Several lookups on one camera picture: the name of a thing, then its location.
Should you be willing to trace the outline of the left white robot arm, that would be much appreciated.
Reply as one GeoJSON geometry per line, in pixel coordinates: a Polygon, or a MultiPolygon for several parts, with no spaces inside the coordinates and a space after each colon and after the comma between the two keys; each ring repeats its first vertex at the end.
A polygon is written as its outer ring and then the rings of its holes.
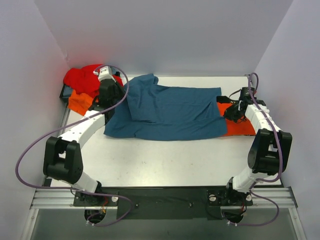
{"type": "Polygon", "coordinates": [[[85,200],[91,206],[98,206],[102,202],[103,193],[99,190],[101,184],[84,172],[81,150],[93,134],[104,127],[114,115],[114,109],[106,109],[116,105],[124,96],[124,87],[116,80],[103,79],[99,95],[93,99],[92,105],[81,119],[82,122],[58,137],[50,137],[45,144],[44,175],[85,191],[85,200]]]}

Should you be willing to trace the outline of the teal blue t shirt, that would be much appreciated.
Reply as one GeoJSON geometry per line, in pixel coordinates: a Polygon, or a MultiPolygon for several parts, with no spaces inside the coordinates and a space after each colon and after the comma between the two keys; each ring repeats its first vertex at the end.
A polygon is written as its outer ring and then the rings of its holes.
{"type": "Polygon", "coordinates": [[[124,85],[125,100],[114,109],[104,135],[151,141],[193,141],[227,133],[218,88],[163,86],[154,74],[134,77],[124,85]]]}

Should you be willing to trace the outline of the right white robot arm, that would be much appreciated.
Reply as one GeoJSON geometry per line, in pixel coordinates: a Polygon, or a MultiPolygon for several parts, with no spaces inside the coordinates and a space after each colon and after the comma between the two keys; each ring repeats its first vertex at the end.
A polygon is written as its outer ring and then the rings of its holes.
{"type": "Polygon", "coordinates": [[[258,182],[274,183],[286,170],[293,136],[282,131],[273,121],[263,100],[257,99],[253,87],[238,90],[239,98],[216,98],[219,111],[226,120],[227,135],[254,136],[247,155],[247,167],[228,183],[223,199],[229,205],[241,199],[258,182]]]}

